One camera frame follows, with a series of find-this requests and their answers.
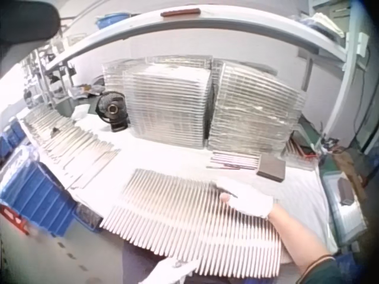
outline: white workbench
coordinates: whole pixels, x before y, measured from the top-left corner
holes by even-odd
[[[97,115],[88,114],[76,123],[96,133],[101,140],[122,149],[120,154],[85,188],[71,192],[74,198],[104,216],[117,199],[135,169],[150,169],[183,178],[216,180],[227,176],[253,185],[274,198],[335,253],[337,245],[329,228],[329,207],[318,169],[314,171],[286,168],[282,183],[257,176],[253,170],[206,169],[211,152],[155,143],[133,137],[130,130],[112,133],[110,125]]]

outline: white wall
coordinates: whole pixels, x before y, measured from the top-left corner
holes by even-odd
[[[23,71],[19,64],[0,79],[0,132],[8,125],[11,117],[26,107],[23,81]]]
[[[77,1],[70,0],[60,10],[61,16],[66,17],[78,14],[83,7],[94,0],[80,1],[81,8],[76,9]],[[240,5],[244,7],[262,9],[288,17],[298,13],[298,2],[302,0],[218,0],[213,4]],[[185,4],[207,4],[208,1],[181,1],[181,0],[144,0],[123,1],[109,0],[94,9],[87,16],[79,20],[68,32],[94,33],[96,16],[112,12],[141,13],[154,9],[174,7]],[[78,71],[73,79],[75,83],[89,82],[101,74],[101,63],[120,58],[138,58],[164,54],[210,54],[215,57],[239,59],[251,62],[264,63],[278,70],[278,77],[289,85],[300,88],[305,70],[305,60],[297,57],[297,47],[260,35],[247,34],[225,30],[174,30],[139,35],[126,41],[108,44],[71,61]],[[304,108],[304,115],[320,129],[325,126],[341,85],[341,79],[327,71],[314,67],[308,89],[308,100]],[[354,136],[352,120],[359,104],[361,79],[356,78],[346,107],[338,120],[337,127],[332,131],[332,137],[340,138],[342,145],[348,146]],[[364,101],[362,113],[367,106]]]

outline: metal strip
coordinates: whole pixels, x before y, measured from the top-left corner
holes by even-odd
[[[279,272],[281,242],[273,226],[221,203],[208,182],[136,170],[101,226],[155,254],[200,259],[200,275]]]

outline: blue storage crate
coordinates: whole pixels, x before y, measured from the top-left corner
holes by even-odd
[[[115,13],[111,15],[105,15],[104,17],[98,19],[96,21],[96,25],[99,28],[99,30],[106,28],[110,25],[113,25],[119,21],[122,21],[124,19],[128,19],[131,17],[131,14],[129,13]]]
[[[5,160],[12,153],[12,147],[3,134],[0,135],[0,160]]]
[[[76,202],[32,147],[21,146],[0,172],[0,200],[29,222],[63,236]]]
[[[21,125],[18,122],[17,118],[12,117],[9,120],[9,126],[12,128],[12,131],[17,136],[19,142],[22,142],[23,139],[26,138],[26,134],[25,134],[24,130],[21,128]]]
[[[16,134],[13,132],[10,125],[4,128],[3,137],[6,139],[8,144],[12,147],[12,150],[16,149],[20,145],[20,141]]]

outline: gloved hand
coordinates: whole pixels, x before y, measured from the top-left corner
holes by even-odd
[[[267,218],[274,206],[274,198],[272,196],[261,193],[251,185],[240,183],[226,177],[220,177],[216,182],[216,186],[236,196],[221,193],[221,201],[246,215]]]
[[[141,284],[184,283],[185,277],[200,265],[200,260],[180,264],[177,259],[168,257],[161,260]]]

